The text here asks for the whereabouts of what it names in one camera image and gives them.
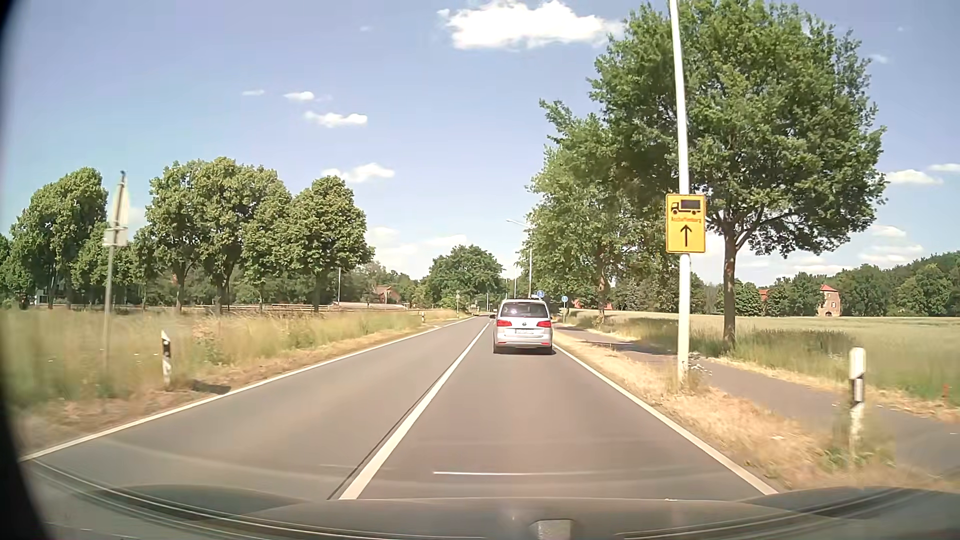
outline silver car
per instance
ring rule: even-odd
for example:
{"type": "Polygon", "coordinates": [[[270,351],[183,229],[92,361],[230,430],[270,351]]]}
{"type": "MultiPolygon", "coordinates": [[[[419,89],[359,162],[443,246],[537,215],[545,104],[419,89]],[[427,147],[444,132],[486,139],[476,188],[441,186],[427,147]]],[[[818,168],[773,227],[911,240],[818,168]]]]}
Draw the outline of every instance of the silver car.
{"type": "Polygon", "coordinates": [[[507,349],[538,349],[553,354],[553,323],[543,300],[514,298],[500,303],[493,330],[493,353],[507,349]]]}

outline traffic sign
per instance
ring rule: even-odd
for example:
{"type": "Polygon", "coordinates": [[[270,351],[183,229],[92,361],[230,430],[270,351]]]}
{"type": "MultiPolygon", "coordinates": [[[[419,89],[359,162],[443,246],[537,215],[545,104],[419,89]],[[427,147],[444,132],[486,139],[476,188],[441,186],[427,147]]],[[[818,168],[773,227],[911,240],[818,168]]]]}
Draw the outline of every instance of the traffic sign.
{"type": "Polygon", "coordinates": [[[667,253],[703,253],[707,250],[707,197],[666,196],[667,253]]]}

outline paved path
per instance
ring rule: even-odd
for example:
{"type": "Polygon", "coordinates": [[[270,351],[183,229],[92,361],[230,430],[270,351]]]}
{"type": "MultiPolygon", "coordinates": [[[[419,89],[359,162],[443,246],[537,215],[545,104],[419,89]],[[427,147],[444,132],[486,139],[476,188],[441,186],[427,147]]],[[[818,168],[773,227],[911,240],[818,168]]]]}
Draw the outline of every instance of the paved path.
{"type": "Polygon", "coordinates": [[[489,321],[454,323],[24,465],[51,521],[114,534],[122,524],[51,482],[51,467],[102,486],[216,486],[308,502],[759,495],[570,357],[494,355],[489,321]]]}
{"type": "MultiPolygon", "coordinates": [[[[593,343],[613,343],[620,353],[644,362],[676,364],[676,356],[655,353],[634,342],[593,331],[564,326],[558,331],[593,343]]],[[[698,360],[711,375],[711,386],[733,396],[749,399],[787,418],[797,419],[815,429],[828,430],[842,412],[845,397],[774,379],[727,364],[698,360]]],[[[876,418],[893,437],[898,461],[934,473],[960,470],[960,424],[945,423],[910,413],[875,406],[876,418]]]]}

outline truck symbol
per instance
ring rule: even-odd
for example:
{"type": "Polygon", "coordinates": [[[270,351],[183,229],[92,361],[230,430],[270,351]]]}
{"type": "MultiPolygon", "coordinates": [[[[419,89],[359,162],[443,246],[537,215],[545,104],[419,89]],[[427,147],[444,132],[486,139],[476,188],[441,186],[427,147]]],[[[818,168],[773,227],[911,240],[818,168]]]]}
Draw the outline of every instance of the truck symbol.
{"type": "Polygon", "coordinates": [[[670,211],[674,214],[688,212],[697,215],[700,212],[700,199],[681,199],[679,203],[670,205],[670,211]]]}

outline center line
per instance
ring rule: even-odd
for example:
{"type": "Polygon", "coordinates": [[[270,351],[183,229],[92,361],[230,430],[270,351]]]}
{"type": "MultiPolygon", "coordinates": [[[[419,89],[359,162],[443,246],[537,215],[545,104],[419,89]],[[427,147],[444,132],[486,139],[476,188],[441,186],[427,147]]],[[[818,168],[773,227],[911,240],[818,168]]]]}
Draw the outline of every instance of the center line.
{"type": "Polygon", "coordinates": [[[373,475],[380,470],[380,467],[383,466],[384,462],[387,461],[387,458],[390,457],[390,454],[396,448],[396,445],[400,444],[400,441],[403,440],[404,435],[407,434],[407,431],[414,426],[414,423],[417,422],[417,419],[423,414],[426,410],[426,406],[430,405],[430,402],[433,401],[433,398],[437,395],[437,392],[440,391],[440,388],[444,385],[447,379],[450,378],[450,375],[453,374],[453,370],[457,369],[457,366],[460,365],[460,362],[464,360],[464,356],[470,352],[470,349],[473,348],[473,345],[480,339],[480,336],[483,335],[483,332],[487,330],[487,327],[490,323],[484,325],[483,329],[480,330],[480,333],[477,333],[476,337],[473,338],[473,341],[470,341],[470,344],[467,345],[467,348],[464,349],[457,359],[450,364],[450,367],[446,368],[444,374],[437,379],[437,382],[430,388],[430,390],[423,396],[423,399],[417,404],[416,407],[403,419],[403,423],[400,424],[400,427],[394,431],[394,434],[387,439],[387,442],[383,443],[383,446],[380,447],[380,450],[376,451],[376,454],[373,455],[373,458],[367,463],[367,465],[360,471],[360,474],[357,475],[357,478],[347,486],[347,489],[344,490],[344,493],[340,496],[340,499],[357,499],[360,497],[360,494],[367,487],[367,484],[370,483],[370,480],[373,479],[373,475]]]}

